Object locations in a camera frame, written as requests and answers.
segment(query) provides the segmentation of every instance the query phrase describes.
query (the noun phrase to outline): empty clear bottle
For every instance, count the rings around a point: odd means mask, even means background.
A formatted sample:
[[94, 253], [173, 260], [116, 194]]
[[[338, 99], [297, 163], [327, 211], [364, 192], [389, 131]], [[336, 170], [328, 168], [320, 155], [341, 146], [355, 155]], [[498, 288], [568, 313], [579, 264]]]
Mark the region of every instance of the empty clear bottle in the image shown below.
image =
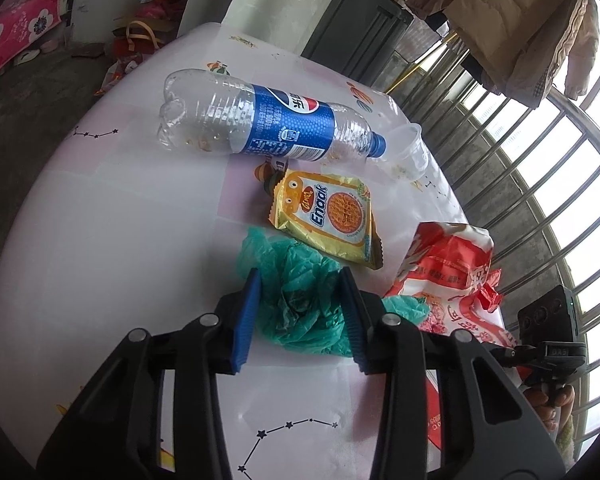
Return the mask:
[[351, 108], [251, 85], [207, 70], [164, 82], [158, 138], [169, 147], [347, 162], [381, 156], [386, 143]]

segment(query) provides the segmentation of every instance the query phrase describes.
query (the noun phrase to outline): human hand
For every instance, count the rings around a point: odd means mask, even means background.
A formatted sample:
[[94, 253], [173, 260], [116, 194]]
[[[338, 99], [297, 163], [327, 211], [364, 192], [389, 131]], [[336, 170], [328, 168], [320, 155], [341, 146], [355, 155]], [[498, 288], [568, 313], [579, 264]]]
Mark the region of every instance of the human hand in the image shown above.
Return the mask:
[[555, 397], [555, 405], [560, 407], [560, 421], [555, 419], [555, 409], [551, 406], [546, 406], [549, 401], [547, 394], [543, 393], [539, 387], [533, 387], [525, 390], [523, 395], [528, 400], [531, 407], [536, 410], [536, 413], [542, 420], [547, 431], [554, 431], [558, 428], [562, 431], [562, 428], [566, 424], [571, 410], [573, 409], [573, 401], [575, 400], [576, 394], [573, 386], [567, 384], [565, 387], [560, 389], [557, 396]]

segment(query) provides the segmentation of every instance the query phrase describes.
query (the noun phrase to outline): blue bottle cap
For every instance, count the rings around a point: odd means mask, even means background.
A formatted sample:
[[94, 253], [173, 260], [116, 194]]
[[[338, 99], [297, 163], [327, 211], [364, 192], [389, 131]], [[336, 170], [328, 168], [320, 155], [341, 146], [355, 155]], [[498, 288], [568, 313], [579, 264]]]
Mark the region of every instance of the blue bottle cap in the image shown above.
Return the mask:
[[378, 135], [375, 132], [373, 132], [373, 134], [374, 136], [371, 139], [371, 149], [367, 156], [375, 158], [377, 156], [382, 156], [384, 150], [386, 150], [386, 141], [382, 135]]

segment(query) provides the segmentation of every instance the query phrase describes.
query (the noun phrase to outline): concrete floor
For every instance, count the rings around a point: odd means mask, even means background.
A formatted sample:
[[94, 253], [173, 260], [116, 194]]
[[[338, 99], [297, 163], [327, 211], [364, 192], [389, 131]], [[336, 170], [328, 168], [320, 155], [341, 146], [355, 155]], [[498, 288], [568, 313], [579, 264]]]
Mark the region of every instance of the concrete floor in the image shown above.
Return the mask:
[[93, 105], [110, 60], [40, 54], [0, 77], [0, 252], [38, 173]]

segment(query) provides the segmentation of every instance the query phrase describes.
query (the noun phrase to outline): brown jacket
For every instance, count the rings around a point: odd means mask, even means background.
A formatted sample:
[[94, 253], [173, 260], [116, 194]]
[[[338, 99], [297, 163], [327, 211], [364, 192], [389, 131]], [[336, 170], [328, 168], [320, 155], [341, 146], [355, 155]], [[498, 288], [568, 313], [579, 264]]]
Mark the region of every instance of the brown jacket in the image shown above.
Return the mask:
[[[426, 14], [447, 1], [408, 4]], [[586, 92], [598, 46], [594, 0], [452, 0], [443, 8], [486, 75], [508, 97], [536, 108], [574, 45], [566, 95]]]

